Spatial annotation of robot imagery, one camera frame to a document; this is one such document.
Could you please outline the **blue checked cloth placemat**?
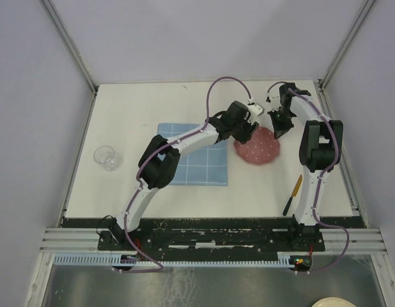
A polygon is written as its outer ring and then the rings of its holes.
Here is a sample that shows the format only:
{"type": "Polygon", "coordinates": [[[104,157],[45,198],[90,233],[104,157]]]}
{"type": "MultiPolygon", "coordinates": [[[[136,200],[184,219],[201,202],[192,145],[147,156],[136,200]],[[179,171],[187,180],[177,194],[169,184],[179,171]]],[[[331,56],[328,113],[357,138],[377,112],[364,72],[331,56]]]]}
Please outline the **blue checked cloth placemat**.
{"type": "Polygon", "coordinates": [[[228,185],[228,142],[206,146],[182,155],[171,185],[228,185]]]}

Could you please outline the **pink dotted plate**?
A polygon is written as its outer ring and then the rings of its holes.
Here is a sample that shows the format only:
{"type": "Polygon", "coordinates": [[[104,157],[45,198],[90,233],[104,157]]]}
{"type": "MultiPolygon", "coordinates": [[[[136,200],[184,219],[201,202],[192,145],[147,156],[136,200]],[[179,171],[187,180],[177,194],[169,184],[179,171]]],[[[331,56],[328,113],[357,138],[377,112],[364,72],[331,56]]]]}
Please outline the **pink dotted plate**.
{"type": "Polygon", "coordinates": [[[271,163],[281,152],[280,142],[274,138],[274,133],[262,126],[254,131],[248,142],[234,141],[233,146],[243,161],[258,166],[271,163]]]}

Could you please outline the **clear plastic cup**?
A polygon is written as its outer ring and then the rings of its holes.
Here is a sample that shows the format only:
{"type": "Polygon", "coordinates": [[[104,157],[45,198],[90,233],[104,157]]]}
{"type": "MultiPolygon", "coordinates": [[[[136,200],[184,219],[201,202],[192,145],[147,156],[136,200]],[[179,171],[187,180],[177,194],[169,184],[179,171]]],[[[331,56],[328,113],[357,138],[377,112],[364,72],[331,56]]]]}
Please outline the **clear plastic cup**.
{"type": "Polygon", "coordinates": [[[93,154],[93,159],[106,171],[114,171],[120,166],[114,148],[109,145],[98,147],[93,154]]]}

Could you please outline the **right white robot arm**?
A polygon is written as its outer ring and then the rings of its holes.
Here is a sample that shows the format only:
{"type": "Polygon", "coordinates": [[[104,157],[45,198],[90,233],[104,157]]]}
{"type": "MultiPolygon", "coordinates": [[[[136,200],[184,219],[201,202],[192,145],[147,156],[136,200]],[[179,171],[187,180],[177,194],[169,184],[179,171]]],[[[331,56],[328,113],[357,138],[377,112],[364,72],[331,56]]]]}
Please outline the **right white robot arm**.
{"type": "Polygon", "coordinates": [[[294,128],[294,118],[298,118],[304,127],[298,152],[303,166],[302,190],[286,234],[287,245],[301,250],[309,240],[318,239],[322,225],[319,214],[321,196],[328,176],[341,160],[343,123],[323,114],[311,94],[297,88],[295,83],[278,81],[274,86],[277,85],[280,86],[277,97],[267,91],[274,138],[279,139],[294,128]]]}

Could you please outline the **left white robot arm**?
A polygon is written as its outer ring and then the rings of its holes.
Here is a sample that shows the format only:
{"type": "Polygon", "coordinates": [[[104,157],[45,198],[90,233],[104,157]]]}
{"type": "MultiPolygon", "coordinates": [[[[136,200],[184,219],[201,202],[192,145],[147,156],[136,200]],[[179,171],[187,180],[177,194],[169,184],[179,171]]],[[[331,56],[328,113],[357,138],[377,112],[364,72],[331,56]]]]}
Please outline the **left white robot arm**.
{"type": "Polygon", "coordinates": [[[114,218],[115,224],[109,227],[112,242],[120,249],[133,245],[133,231],[138,228],[144,211],[156,193],[173,180],[182,156],[230,137],[245,144],[258,128],[258,118],[264,112],[264,107],[251,98],[246,104],[234,101],[227,110],[208,115],[195,129],[173,138],[154,136],[138,162],[134,193],[114,218]]]}

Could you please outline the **green handled gold knife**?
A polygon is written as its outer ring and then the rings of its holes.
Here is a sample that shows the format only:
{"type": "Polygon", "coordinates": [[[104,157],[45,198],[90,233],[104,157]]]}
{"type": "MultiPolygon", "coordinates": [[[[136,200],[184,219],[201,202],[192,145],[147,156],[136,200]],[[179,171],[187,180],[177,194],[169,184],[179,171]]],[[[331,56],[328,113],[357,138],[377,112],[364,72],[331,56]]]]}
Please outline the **green handled gold knife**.
{"type": "Polygon", "coordinates": [[[291,206],[291,203],[292,203],[294,197],[296,197],[296,195],[297,195],[297,193],[298,193],[298,191],[300,189],[300,186],[302,184],[302,179],[303,179],[303,176],[300,175],[298,180],[297,180],[297,182],[296,182],[296,184],[295,184],[295,186],[294,186],[294,188],[293,188],[293,190],[292,190],[292,192],[291,192],[291,195],[290,195],[290,197],[289,197],[289,199],[288,199],[288,201],[287,201],[287,203],[286,203],[286,205],[284,207],[283,216],[287,216],[288,211],[289,211],[290,206],[291,206]]]}

